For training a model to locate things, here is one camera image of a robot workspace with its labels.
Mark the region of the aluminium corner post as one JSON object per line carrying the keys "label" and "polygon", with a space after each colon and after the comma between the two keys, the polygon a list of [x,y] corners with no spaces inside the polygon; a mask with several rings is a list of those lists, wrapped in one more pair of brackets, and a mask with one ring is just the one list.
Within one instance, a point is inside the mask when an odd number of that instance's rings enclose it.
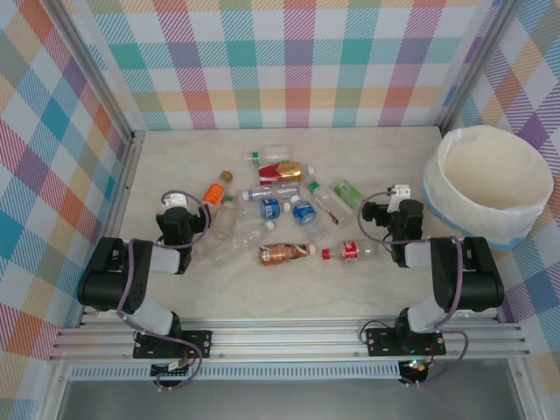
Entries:
{"label": "aluminium corner post", "polygon": [[498,44],[523,0],[480,0],[465,29],[442,91],[432,110],[433,123],[445,135],[459,119],[461,110],[479,77],[486,70]]}
{"label": "aluminium corner post", "polygon": [[62,0],[41,0],[41,2],[119,133],[128,144],[142,144],[146,130],[136,129],[130,124]]}

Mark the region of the clear bottle white cap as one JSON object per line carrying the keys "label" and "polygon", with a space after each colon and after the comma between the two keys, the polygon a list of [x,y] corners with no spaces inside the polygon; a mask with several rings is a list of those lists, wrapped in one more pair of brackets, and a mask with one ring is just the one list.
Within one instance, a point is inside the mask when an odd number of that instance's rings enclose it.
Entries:
{"label": "clear bottle white cap", "polygon": [[254,247],[259,247],[265,237],[275,229],[272,220],[253,221],[234,233],[223,243],[211,248],[201,243],[193,250],[193,260],[197,263],[209,261],[218,265],[226,265],[243,256]]}

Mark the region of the red gold label bottle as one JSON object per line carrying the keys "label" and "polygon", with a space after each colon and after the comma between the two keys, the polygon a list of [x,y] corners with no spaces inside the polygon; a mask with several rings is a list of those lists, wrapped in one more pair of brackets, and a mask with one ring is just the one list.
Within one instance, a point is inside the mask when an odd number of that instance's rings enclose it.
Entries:
{"label": "red gold label bottle", "polygon": [[315,167],[299,162],[281,162],[266,164],[258,169],[259,181],[262,185],[276,182],[300,182],[313,175]]}

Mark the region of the small circuit board with LED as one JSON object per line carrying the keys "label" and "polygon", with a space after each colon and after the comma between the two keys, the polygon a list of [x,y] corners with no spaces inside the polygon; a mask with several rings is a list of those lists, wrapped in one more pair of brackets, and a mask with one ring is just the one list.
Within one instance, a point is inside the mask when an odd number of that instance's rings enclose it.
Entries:
{"label": "small circuit board with LED", "polygon": [[412,359],[400,363],[401,376],[427,375],[431,362],[429,360]]}

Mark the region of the grey metal shelf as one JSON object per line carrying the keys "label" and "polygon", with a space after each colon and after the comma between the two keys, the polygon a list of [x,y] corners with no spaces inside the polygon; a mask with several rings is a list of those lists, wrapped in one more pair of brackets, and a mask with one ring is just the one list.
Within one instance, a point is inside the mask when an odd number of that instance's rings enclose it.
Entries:
{"label": "grey metal shelf", "polygon": [[158,393],[140,381],[74,381],[48,420],[528,420],[508,388],[444,383],[196,381]]}

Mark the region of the tall clear bottle green band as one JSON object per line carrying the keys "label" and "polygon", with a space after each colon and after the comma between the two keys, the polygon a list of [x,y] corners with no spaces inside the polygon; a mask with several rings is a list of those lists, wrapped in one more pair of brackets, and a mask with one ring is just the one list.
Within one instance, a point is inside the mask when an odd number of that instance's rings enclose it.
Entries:
{"label": "tall clear bottle green band", "polygon": [[352,212],[342,206],[315,178],[306,182],[306,187],[326,216],[339,228],[351,223]]}

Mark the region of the brown label bottle beige cap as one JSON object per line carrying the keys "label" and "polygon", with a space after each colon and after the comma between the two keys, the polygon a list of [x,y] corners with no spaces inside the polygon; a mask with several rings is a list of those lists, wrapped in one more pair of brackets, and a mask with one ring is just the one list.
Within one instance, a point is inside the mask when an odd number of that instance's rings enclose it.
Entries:
{"label": "brown label bottle beige cap", "polygon": [[297,259],[313,256],[316,247],[311,243],[275,243],[262,245],[259,248],[259,260],[262,266],[275,266],[282,263],[290,263]]}

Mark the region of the red label bottle red cap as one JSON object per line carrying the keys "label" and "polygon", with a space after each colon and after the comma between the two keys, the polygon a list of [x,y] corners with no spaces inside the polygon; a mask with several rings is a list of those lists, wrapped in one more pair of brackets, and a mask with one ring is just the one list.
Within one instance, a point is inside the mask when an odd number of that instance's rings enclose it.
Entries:
{"label": "red label bottle red cap", "polygon": [[324,248],[321,256],[324,260],[338,259],[343,263],[357,263],[375,259],[378,246],[370,240],[343,241],[334,248]]}

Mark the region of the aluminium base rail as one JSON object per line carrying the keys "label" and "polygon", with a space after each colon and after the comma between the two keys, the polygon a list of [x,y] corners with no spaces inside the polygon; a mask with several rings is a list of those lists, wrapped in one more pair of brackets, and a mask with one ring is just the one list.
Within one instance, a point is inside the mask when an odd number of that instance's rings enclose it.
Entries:
{"label": "aluminium base rail", "polygon": [[[369,328],[364,318],[183,318],[186,330],[212,334],[209,361],[364,361]],[[482,313],[458,318],[444,326],[446,353],[451,361],[528,358],[529,342],[517,324]],[[75,328],[59,331],[51,362],[131,362],[133,331],[115,316],[87,312]]]}

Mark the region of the orange label bottle gold cap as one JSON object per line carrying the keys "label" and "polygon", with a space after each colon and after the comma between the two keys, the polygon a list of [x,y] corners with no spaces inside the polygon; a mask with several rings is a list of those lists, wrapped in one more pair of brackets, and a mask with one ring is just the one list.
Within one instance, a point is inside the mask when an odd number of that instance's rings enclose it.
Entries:
{"label": "orange label bottle gold cap", "polygon": [[204,197],[202,198],[202,204],[208,207],[212,217],[217,214],[233,177],[234,176],[230,171],[223,171],[220,176],[207,188]]}

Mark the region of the aluminium side rail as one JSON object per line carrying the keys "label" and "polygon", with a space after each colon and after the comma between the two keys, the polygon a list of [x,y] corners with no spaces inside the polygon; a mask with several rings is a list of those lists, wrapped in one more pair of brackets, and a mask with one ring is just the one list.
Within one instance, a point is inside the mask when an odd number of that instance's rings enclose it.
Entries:
{"label": "aluminium side rail", "polygon": [[130,275],[128,266],[134,262],[134,258],[130,256],[128,243],[119,233],[142,145],[130,144],[127,148],[122,173],[111,201],[107,226],[79,281],[77,297],[84,310],[113,311],[120,305],[126,289],[127,277]]}

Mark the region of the light green label bottle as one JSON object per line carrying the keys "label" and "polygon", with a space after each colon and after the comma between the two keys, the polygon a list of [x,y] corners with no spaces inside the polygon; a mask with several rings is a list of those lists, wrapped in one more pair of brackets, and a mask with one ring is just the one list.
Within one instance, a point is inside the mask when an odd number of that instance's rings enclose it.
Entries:
{"label": "light green label bottle", "polygon": [[365,196],[347,180],[335,184],[332,190],[345,203],[352,214],[358,211],[365,199]]}

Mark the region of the small clear bottle green band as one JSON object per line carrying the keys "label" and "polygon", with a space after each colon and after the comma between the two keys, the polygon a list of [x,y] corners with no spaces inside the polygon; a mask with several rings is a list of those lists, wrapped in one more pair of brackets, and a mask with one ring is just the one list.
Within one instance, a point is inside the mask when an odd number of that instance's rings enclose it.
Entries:
{"label": "small clear bottle green band", "polygon": [[291,160],[291,150],[287,144],[273,144],[259,150],[250,150],[244,157],[252,165],[283,163]]}

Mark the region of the blue label bottle white cap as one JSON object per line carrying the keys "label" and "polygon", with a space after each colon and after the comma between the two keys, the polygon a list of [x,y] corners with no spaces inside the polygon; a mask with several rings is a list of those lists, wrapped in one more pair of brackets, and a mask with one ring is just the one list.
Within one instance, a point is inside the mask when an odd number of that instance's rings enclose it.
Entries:
{"label": "blue label bottle white cap", "polygon": [[275,220],[281,214],[288,213],[290,210],[291,203],[288,200],[260,199],[254,202],[247,202],[241,208],[241,220]]}
{"label": "blue label bottle white cap", "polygon": [[299,195],[290,198],[291,212],[297,225],[314,242],[327,239],[327,231],[312,204]]}

